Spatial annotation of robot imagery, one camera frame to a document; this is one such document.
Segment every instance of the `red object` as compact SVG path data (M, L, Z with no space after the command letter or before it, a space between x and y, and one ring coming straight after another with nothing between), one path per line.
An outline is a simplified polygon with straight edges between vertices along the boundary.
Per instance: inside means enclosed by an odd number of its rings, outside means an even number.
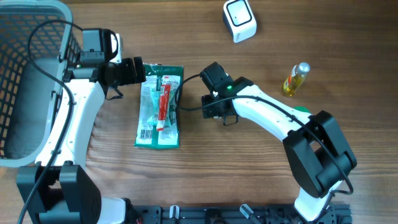
M169 107L169 96L171 85L162 85L159 98L159 118L157 120L156 131L163 131L166 122L167 108Z

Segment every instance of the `cable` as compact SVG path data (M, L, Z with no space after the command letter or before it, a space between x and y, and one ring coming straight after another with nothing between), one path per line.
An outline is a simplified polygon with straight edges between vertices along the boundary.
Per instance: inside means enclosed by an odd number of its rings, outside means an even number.
M181 107L179 105L179 101L177 101L177 94L180 91L180 89L182 88L183 84L186 83L187 81L191 80L192 78L195 77L199 77L200 75L193 75L189 78L187 78L186 80L184 80L182 82L182 84L177 88L176 92L175 92L175 102L176 102L176 108L180 108L181 110L186 110L186 111L195 111L195 110L201 110L203 108L207 108L209 106L213 106L217 103L221 103L223 101L229 101L229 100L234 100L234 99L240 99L240 98L247 98L247 99L253 99L253 100L257 100L257 101L261 101L263 103L266 103L272 107L274 107L275 109L279 110L280 112L282 112L283 114L285 114L288 118L290 118L292 121L295 121L297 124L299 124L304 130L306 130L307 133L309 133L311 135L312 138L314 138L314 140L319 143L319 145L324 148L324 150L326 151L326 153L328 154L329 158L331 159L331 161L334 163L334 165L337 167L340 175L343 177L343 180L346 182L349 191L346 190L332 190L330 192L330 195L332 195L333 197L335 196L335 193L339 193L339 194L345 194L345 195L351 195L354 192L354 188L353 185L351 184L351 182L349 181L347 175L345 174L345 172L343 171L343 169L341 168L341 166L339 165L339 163L337 163L337 160L335 159L335 157L331 154L331 152L329 151L329 149L324 145L324 143L317 137L317 135L315 133L313 133L311 130L309 130L306 125L304 123L302 123L299 119L297 119L294 115L291 115L290 113L288 113L286 110L283 110L281 107L275 105L274 103L265 100L261 97L258 96L232 96L232 97L228 97L228 98L224 98L221 100L217 100L214 101L212 103L209 103L207 105L204 106L199 106L196 108L184 108Z
M19 215L19 219L18 219L18 224L22 224L22 222L24 221L24 216L25 213L27 211L27 207L30 204L30 201L32 200L33 195L36 193L37 189L40 187L41 183L44 181L44 177L47 174L47 172L50 169L51 164L53 163L53 161L55 160L57 154L58 154L58 150L60 149L60 145L63 141L63 138L65 137L65 132L68 128L69 122L70 122L70 118L72 117L72 111L73 111L73 95L72 92L70 91L70 89L66 86L66 84L64 84L62 81L60 81L58 78L55 78L53 75L47 73L45 70L41 69L34 61L34 59L32 58L32 54L30 53L30 42L32 41L32 37L33 35L37 32L37 30L47 24L53 23L53 22L60 22L60 23L64 23L64 24L68 24L71 25L73 27L76 27L77 29L83 31L83 29L72 23L72 22L68 22L68 21L64 21L61 19L54 19L54 20L49 20L49 21L45 21L41 24L39 24L30 34L29 39L27 41L27 56L30 60L30 62L32 63L33 67L35 67L39 72L43 73L46 77L51 78L52 80L54 80L56 83L58 83L60 86L62 86L62 88L65 89L66 93L68 94L69 97L69 108L68 108L68 113L67 113L67 118L65 120L65 123L62 127L61 130L61 135L57 141L57 144L55 145L55 149L51 155L51 158L49 159L47 165L45 166L43 172L40 174L39 178L37 179L35 185L33 186L32 191L30 192L27 200L25 201L24 207L21 210L21 214Z

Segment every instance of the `wooden surface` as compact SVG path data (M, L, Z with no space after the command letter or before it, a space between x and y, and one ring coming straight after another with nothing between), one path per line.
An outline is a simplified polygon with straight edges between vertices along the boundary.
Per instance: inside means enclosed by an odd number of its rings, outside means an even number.
M221 18L222 1L72 4L75 22L124 39L124 57L184 65L185 77L217 61L268 95L312 113L330 112L358 166L349 178L355 223L397 223L398 5L396 1L250 1L257 34L234 44ZM280 94L292 67L312 66L293 98ZM182 112L180 149L134 148L139 85L105 101L87 155L87 173L104 196L134 205L263 205L292 203L299 185L283 145L251 121L224 127L201 112ZM182 103L200 104L199 79L184 86ZM0 223L15 223L22 199L16 169L0 169Z

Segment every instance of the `yellow bottle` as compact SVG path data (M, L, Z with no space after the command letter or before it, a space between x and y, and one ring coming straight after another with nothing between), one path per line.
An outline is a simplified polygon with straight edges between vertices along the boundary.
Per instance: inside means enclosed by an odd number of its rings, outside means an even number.
M293 67L292 73L287 77L282 85L282 93L285 96L293 96L300 85L304 82L310 71L310 65L307 62L302 62Z

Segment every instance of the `gray basket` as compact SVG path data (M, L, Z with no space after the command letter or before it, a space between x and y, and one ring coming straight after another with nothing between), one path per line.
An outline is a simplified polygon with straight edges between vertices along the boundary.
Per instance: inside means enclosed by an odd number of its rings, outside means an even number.
M0 1L0 166L26 166L43 149L55 118L59 84L38 72L27 58L27 40L41 22L73 22L58 1ZM76 60L80 46L70 25L53 23L39 29L30 46L35 62L62 78L66 60Z

